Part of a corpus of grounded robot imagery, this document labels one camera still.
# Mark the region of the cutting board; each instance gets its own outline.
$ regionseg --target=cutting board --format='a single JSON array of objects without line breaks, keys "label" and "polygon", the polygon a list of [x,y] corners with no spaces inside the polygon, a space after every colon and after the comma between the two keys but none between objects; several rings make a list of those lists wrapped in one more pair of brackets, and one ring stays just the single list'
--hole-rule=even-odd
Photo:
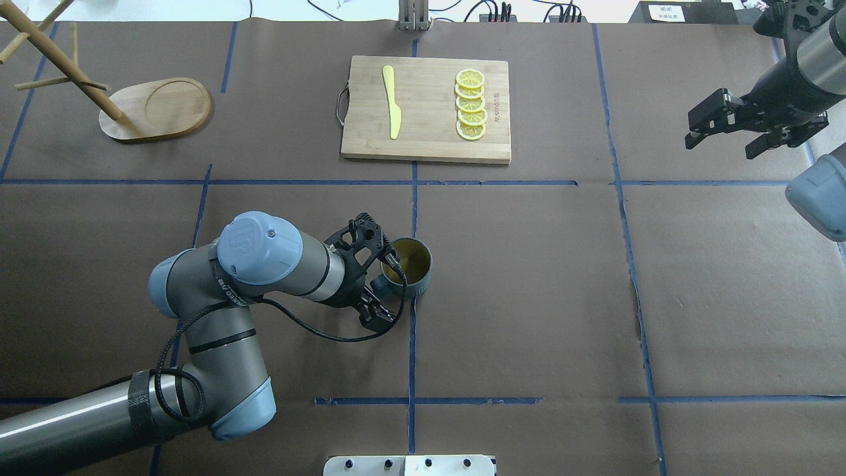
[{"label": "cutting board", "polygon": [[[392,140],[382,67],[393,66],[397,105],[403,110]],[[455,75],[475,68],[485,75],[486,133],[477,141],[455,130]],[[511,162],[508,62],[477,59],[353,56],[349,110],[341,156],[436,162]]]}]

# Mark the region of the knife handle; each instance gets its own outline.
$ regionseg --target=knife handle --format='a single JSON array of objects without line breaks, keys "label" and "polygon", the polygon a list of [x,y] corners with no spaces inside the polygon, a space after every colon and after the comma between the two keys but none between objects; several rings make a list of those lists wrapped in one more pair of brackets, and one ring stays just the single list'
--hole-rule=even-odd
[{"label": "knife handle", "polygon": [[387,92],[387,103],[394,104],[396,100],[393,96],[393,66],[386,64],[382,68],[382,78],[385,80],[385,91]]}]

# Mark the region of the blue mug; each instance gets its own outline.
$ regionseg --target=blue mug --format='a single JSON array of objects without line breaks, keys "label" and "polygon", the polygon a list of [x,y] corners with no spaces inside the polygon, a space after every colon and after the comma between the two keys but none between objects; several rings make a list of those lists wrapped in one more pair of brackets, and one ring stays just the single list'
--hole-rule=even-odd
[{"label": "blue mug", "polygon": [[[399,256],[399,267],[405,272],[409,285],[407,297],[417,297],[426,291],[431,281],[431,252],[429,247],[416,238],[404,237],[392,241]],[[376,297],[383,299],[389,294],[403,295],[403,281],[385,263],[380,263],[382,272],[371,281]]]}]

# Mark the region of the lemon slice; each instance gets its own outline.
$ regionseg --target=lemon slice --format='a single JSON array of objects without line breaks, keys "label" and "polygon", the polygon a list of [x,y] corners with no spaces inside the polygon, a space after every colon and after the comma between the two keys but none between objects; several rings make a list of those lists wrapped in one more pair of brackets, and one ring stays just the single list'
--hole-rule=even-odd
[{"label": "lemon slice", "polygon": [[456,97],[455,107],[466,113],[476,113],[485,108],[485,98],[465,99],[463,97]]},{"label": "lemon slice", "polygon": [[458,97],[463,97],[464,99],[476,99],[477,97],[482,97],[482,95],[485,94],[485,87],[482,86],[479,89],[467,89],[465,87],[455,85],[455,94]]},{"label": "lemon slice", "polygon": [[459,110],[459,121],[461,121],[464,125],[483,125],[487,122],[487,111],[482,109],[481,111],[475,113],[466,113]]},{"label": "lemon slice", "polygon": [[478,69],[462,69],[455,75],[455,82],[467,89],[478,89],[485,85],[485,75]]},{"label": "lemon slice", "polygon": [[467,125],[460,120],[455,121],[455,130],[462,139],[476,141],[485,135],[485,125]]}]

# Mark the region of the yellow knife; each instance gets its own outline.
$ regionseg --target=yellow knife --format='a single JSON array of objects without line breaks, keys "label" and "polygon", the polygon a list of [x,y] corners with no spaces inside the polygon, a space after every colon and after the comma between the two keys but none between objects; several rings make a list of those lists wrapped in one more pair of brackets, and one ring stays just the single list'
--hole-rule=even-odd
[{"label": "yellow knife", "polygon": [[386,64],[382,68],[382,78],[385,80],[387,111],[391,118],[391,139],[396,139],[399,136],[399,126],[403,123],[403,111],[397,106],[397,101],[393,95],[393,66]]}]

